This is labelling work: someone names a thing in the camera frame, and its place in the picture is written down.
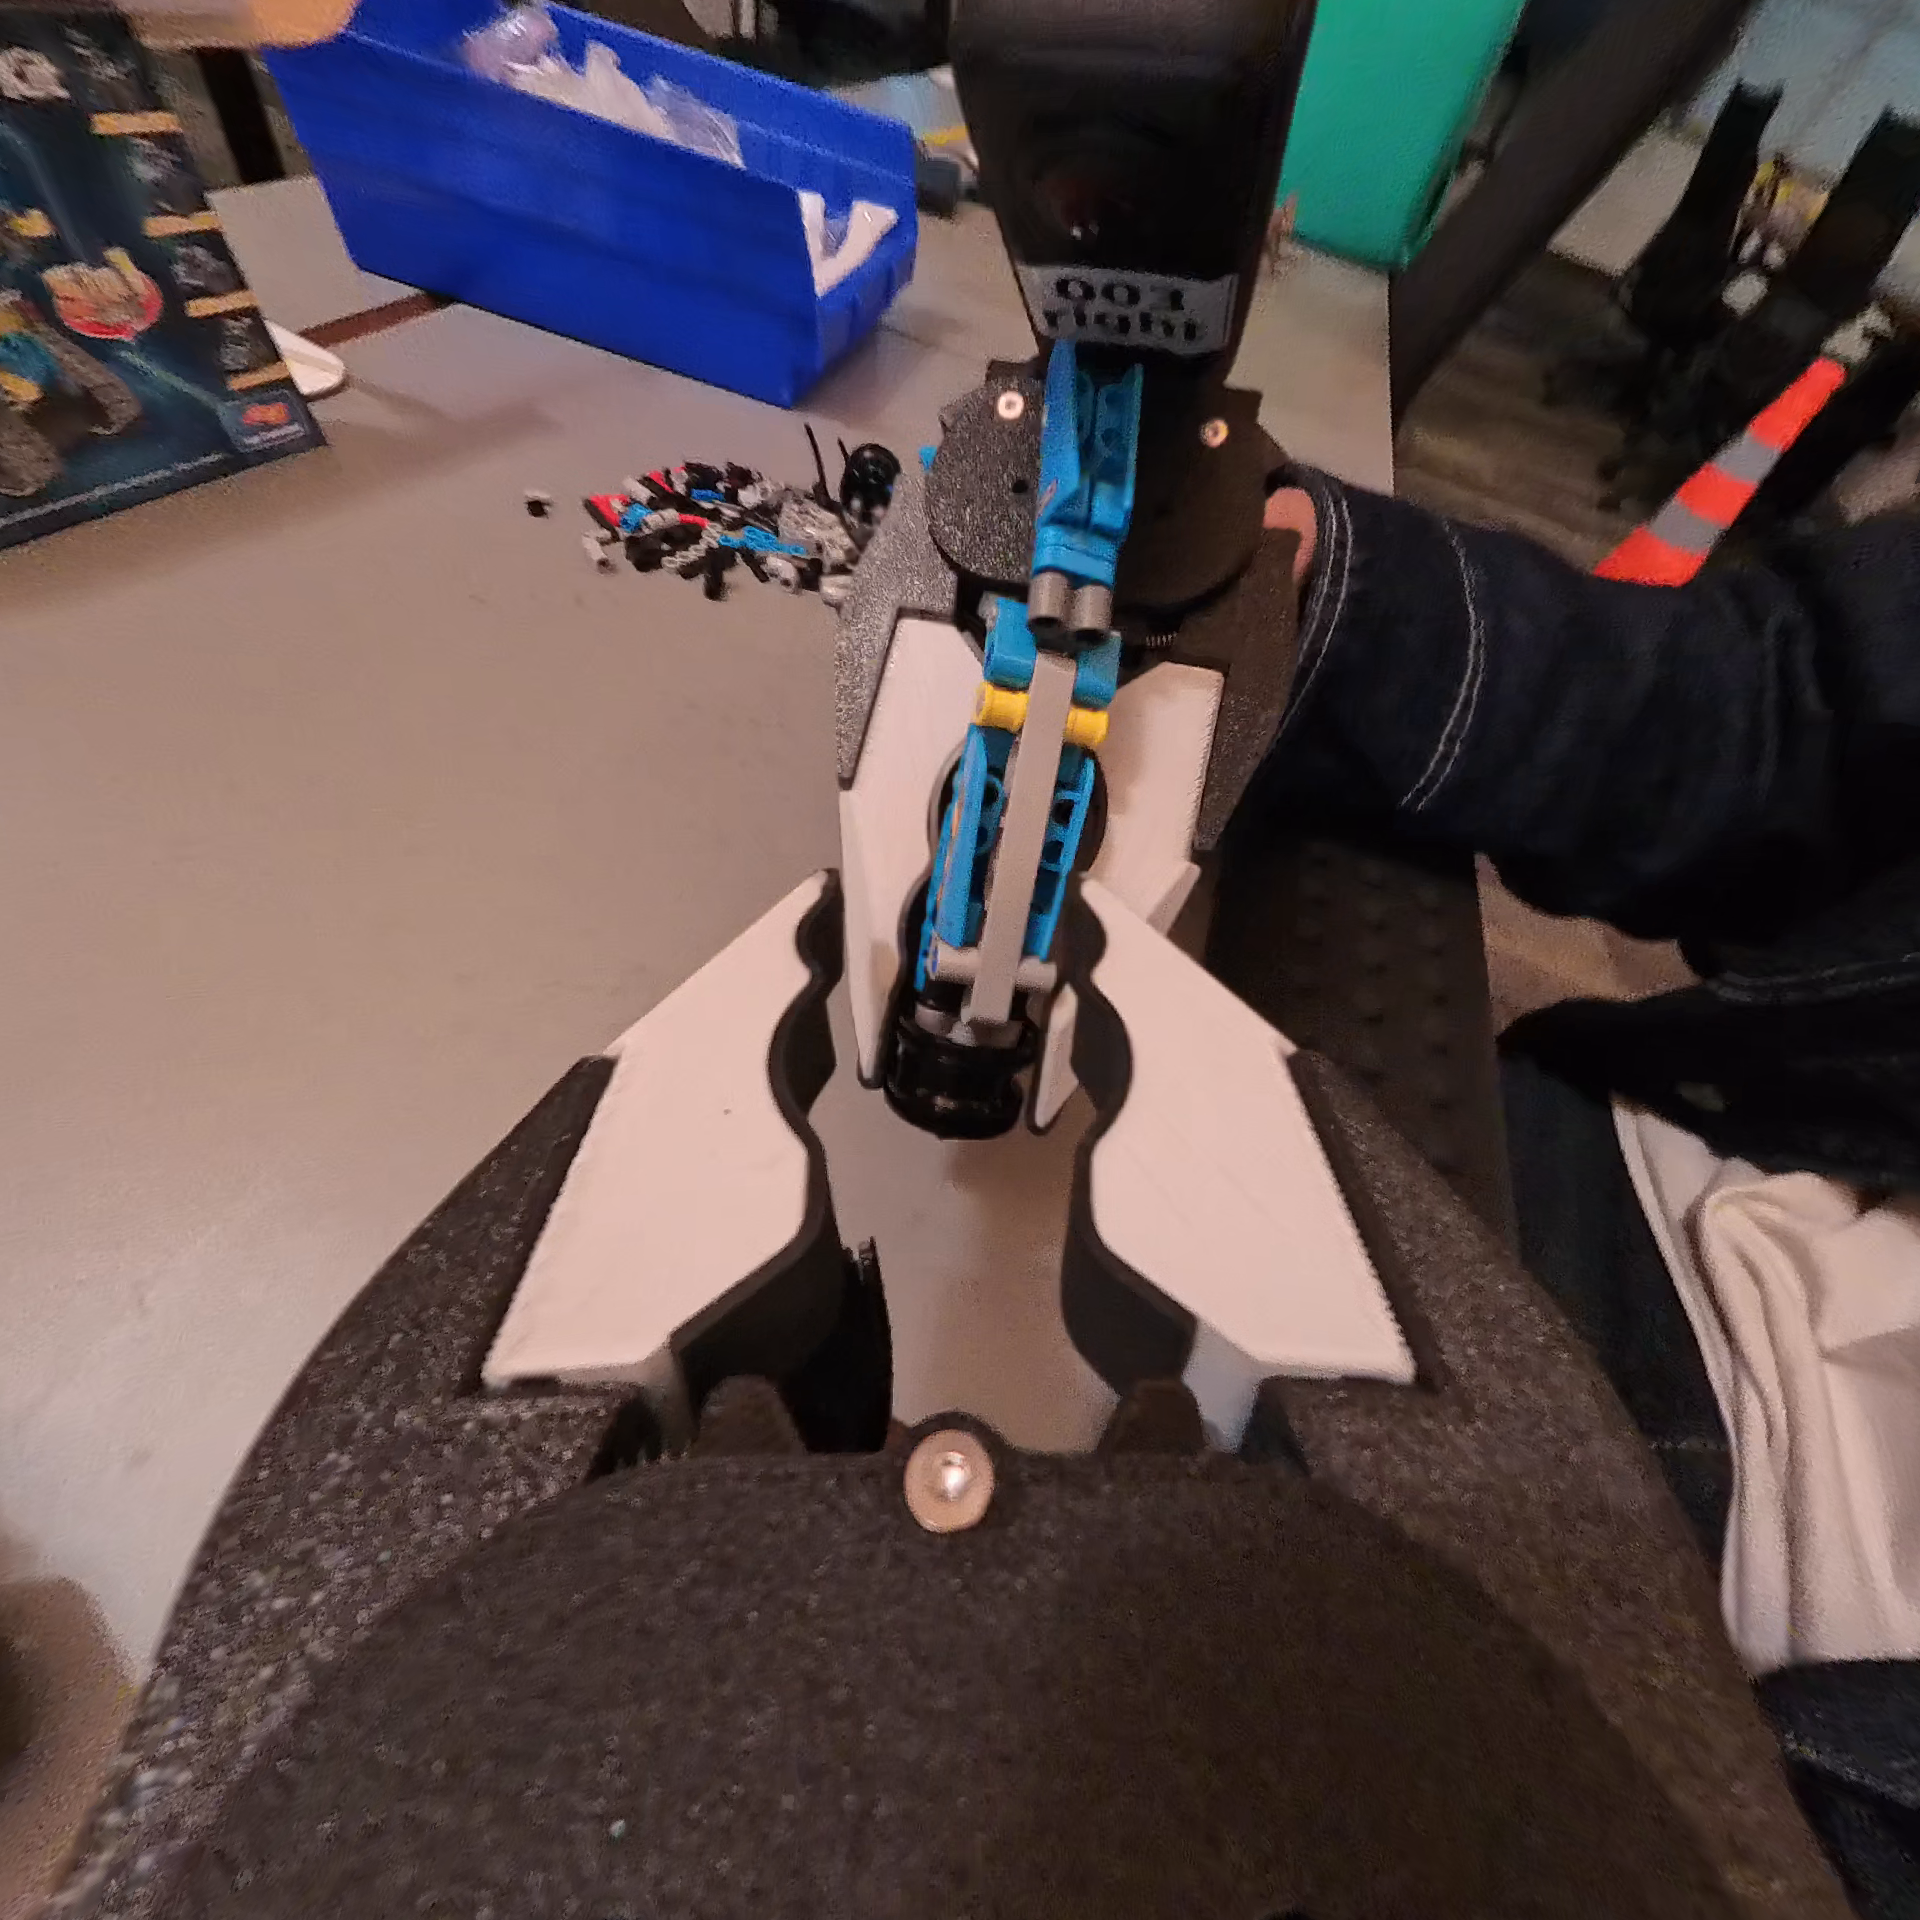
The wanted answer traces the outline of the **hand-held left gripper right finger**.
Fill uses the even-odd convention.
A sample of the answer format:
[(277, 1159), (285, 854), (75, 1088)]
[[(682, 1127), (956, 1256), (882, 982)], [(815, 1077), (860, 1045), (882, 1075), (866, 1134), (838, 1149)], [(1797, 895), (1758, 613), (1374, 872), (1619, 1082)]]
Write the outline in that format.
[(1419, 1365), (1315, 1122), (1300, 1051), (1097, 880), (1071, 888), (1066, 1331), (1118, 1398), (1178, 1384), (1236, 1450), (1269, 1381)]

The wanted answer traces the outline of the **clear plastic bags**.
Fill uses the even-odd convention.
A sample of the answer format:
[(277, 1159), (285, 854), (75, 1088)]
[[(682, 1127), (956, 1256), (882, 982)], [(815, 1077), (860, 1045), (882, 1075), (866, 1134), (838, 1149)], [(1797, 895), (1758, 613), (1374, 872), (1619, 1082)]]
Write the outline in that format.
[[(489, 24), (465, 37), (471, 73), (514, 91), (586, 113), (686, 154), (745, 173), (737, 119), (665, 77), (633, 81), (618, 51), (594, 39), (581, 64), (559, 57), (559, 27), (549, 5), (501, 5)], [(810, 291), (823, 303), (860, 272), (899, 229), (895, 208), (852, 199), (829, 210), (823, 193), (790, 193), (807, 248)]]

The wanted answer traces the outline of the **pile of small building pieces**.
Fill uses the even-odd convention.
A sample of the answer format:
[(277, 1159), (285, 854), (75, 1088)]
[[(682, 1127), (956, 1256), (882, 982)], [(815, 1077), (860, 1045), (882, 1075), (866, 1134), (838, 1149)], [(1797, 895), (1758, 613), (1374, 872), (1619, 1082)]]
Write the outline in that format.
[(825, 443), (803, 424), (807, 472), (782, 479), (741, 462), (665, 462), (579, 499), (583, 554), (603, 575), (698, 585), (726, 600), (733, 577), (829, 611), (905, 490), (903, 461), (877, 441)]

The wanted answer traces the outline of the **flat robot kit box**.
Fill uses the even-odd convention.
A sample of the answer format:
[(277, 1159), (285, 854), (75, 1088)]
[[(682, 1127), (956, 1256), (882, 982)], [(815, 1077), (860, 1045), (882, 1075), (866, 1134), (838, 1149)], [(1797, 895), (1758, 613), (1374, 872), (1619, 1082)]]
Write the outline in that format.
[(131, 24), (3, 8), (3, 547), (322, 448)]

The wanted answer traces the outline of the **black perforated board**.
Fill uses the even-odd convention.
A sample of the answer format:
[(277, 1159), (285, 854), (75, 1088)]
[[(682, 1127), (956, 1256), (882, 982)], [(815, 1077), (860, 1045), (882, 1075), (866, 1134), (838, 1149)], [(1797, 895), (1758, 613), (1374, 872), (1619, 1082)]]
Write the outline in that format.
[(1331, 1059), (1505, 1239), (1516, 1238), (1481, 899), (1466, 856), (1377, 832), (1230, 827), (1206, 970)]

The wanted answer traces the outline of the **grey desk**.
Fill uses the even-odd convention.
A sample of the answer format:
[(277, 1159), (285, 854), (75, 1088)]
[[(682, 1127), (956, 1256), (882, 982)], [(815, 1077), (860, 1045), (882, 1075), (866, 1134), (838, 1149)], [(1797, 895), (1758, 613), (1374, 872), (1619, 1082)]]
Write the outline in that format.
[(833, 624), (594, 569), (658, 462), (931, 441), (1027, 341), (991, 224), (785, 413), (223, 216), (348, 390), (291, 462), (5, 554), (5, 1584), (150, 1661), (278, 1393), (575, 1059), (835, 854)]

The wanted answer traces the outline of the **black chair base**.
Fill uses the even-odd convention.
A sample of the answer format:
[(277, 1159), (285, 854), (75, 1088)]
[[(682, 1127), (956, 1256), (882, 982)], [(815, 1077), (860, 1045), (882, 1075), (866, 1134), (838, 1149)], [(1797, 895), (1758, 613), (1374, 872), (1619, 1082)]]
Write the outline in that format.
[(1665, 224), (1617, 285), (1629, 350), (1607, 374), (1623, 425), (1601, 505), (1651, 499), (1809, 374), (1871, 303), (1915, 218), (1915, 121), (1883, 113), (1837, 183), (1797, 199), (1763, 154), (1780, 88), (1738, 82)]

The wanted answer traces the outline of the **blue plastic bin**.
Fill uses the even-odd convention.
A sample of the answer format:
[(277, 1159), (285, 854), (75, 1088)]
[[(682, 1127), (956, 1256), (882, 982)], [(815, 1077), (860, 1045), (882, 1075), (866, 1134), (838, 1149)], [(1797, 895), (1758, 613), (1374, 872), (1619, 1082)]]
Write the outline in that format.
[(796, 407), (876, 331), (918, 251), (910, 128), (827, 91), (551, 5), (726, 118), (738, 160), (485, 79), (502, 5), (366, 2), (268, 69), (353, 261), (375, 277)]

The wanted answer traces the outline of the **orange traffic cone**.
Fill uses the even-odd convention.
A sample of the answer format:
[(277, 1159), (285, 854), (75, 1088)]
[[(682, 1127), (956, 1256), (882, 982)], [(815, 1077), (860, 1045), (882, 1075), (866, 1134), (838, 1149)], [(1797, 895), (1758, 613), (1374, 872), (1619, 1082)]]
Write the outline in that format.
[(1846, 366), (1839, 360), (1817, 358), (1634, 528), (1593, 577), (1620, 585), (1689, 585), (1844, 379)]

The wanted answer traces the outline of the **person's right forearm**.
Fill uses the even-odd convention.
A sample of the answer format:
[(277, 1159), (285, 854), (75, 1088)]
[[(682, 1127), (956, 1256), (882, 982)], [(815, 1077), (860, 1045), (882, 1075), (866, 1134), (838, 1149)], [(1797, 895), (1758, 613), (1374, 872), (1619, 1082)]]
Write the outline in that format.
[(1285, 482), (1318, 549), (1254, 806), (1485, 857), (1741, 999), (1915, 986), (1915, 511), (1647, 587)]

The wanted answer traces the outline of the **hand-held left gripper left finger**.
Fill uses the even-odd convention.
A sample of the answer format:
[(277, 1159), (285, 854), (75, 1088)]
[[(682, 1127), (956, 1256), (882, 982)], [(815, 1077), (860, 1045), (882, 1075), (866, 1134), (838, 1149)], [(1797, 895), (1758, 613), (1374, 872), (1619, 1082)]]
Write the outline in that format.
[(485, 1385), (780, 1378), (827, 1343), (845, 1270), (812, 1109), (841, 970), (818, 872), (613, 1042)]

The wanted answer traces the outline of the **blue toy robot arm piece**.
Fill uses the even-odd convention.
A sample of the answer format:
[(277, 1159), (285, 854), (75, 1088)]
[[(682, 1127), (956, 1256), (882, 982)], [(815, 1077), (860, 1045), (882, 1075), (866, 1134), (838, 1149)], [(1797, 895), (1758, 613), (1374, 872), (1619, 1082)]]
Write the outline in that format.
[(1055, 992), (1054, 947), (1121, 687), (1113, 590), (1137, 505), (1143, 374), (1051, 347), (1025, 416), (1039, 454), (1027, 585), (982, 600), (967, 733), (937, 782), (879, 1088), (941, 1141), (1011, 1134)]

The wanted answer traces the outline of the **teal panel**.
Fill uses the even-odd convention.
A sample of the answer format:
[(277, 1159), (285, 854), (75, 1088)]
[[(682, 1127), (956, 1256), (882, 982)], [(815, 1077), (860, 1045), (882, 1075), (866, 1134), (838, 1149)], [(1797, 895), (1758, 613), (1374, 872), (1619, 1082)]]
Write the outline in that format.
[(1425, 248), (1522, 2), (1318, 2), (1279, 201), (1310, 250), (1398, 272)]

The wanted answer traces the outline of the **black table leg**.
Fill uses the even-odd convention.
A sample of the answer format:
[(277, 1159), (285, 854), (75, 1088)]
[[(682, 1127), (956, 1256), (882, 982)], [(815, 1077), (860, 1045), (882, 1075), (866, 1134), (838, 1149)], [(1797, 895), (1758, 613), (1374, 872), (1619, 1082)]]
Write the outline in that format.
[(1485, 310), (1577, 216), (1620, 158), (1727, 56), (1749, 2), (1610, 5), (1591, 35), (1529, 91), (1477, 183), (1393, 280), (1393, 425)]

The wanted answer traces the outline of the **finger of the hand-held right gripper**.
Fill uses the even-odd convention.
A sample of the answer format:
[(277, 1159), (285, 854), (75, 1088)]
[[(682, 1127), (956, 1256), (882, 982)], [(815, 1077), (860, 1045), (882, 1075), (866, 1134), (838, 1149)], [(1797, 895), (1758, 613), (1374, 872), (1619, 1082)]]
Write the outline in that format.
[(1099, 847), (1075, 877), (1167, 936), (1199, 878), (1196, 840), (1215, 733), (1215, 672), (1157, 663), (1118, 687), (1097, 750)]
[(852, 785), (838, 799), (843, 974), (865, 1088), (879, 1086), (895, 992), (914, 971), (905, 927), (929, 888), (943, 782), (978, 685), (980, 662), (959, 630), (916, 616), (899, 623)]

